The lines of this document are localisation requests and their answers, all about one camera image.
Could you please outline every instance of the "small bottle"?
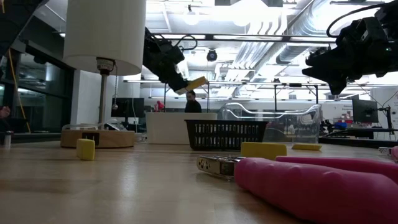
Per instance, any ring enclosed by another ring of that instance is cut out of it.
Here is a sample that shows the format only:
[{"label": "small bottle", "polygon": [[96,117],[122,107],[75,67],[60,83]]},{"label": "small bottle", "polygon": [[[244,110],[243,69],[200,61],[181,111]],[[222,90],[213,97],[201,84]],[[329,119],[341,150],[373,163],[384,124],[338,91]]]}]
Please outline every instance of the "small bottle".
[{"label": "small bottle", "polygon": [[14,133],[12,131],[6,131],[6,135],[4,136],[4,147],[6,149],[11,148],[11,136]]}]

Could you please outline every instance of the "security camera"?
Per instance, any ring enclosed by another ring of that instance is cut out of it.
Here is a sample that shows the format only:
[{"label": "security camera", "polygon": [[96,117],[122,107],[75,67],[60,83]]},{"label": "security camera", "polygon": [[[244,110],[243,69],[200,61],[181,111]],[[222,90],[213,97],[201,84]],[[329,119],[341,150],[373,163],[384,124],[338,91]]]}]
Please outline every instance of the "security camera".
[{"label": "security camera", "polygon": [[214,62],[215,60],[217,60],[216,50],[210,49],[209,52],[207,53],[207,61]]}]

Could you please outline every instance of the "white lamp shade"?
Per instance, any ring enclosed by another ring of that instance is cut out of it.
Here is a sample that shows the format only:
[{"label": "white lamp shade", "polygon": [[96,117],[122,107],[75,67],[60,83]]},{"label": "white lamp shade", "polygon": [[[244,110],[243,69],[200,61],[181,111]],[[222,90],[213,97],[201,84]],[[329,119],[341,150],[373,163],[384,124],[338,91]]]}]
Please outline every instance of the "white lamp shade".
[{"label": "white lamp shade", "polygon": [[69,0],[64,62],[98,73],[103,57],[116,61],[117,75],[141,73],[145,14],[146,0]]}]

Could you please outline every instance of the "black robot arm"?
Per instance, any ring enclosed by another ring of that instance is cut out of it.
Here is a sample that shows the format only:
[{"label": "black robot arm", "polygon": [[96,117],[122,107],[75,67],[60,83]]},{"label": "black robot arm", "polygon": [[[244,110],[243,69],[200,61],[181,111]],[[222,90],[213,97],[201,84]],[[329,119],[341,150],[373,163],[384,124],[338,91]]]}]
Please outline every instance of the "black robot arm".
[{"label": "black robot arm", "polygon": [[304,69],[303,74],[327,82],[331,93],[338,95],[347,82],[363,75],[383,77],[387,72],[398,71],[398,0],[349,14],[375,7],[381,8],[375,17],[353,21],[339,36],[330,35],[330,27],[348,14],[335,20],[326,33],[336,37],[337,47],[312,52],[305,61],[312,67]]},{"label": "black robot arm", "polygon": [[155,37],[145,28],[143,64],[157,75],[162,83],[169,84],[174,92],[183,93],[188,81],[177,72],[177,64],[185,57],[177,45],[173,46],[170,40],[160,37]]}]

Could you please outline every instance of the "wooden lamp base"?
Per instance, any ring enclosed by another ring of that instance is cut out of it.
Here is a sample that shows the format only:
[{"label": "wooden lamp base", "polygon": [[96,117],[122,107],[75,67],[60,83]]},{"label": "wooden lamp base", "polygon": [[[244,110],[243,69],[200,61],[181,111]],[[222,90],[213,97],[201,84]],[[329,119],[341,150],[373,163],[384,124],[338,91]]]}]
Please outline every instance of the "wooden lamp base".
[{"label": "wooden lamp base", "polygon": [[133,147],[136,141],[134,131],[66,129],[61,133],[61,147],[76,148],[77,139],[92,139],[97,149]]}]

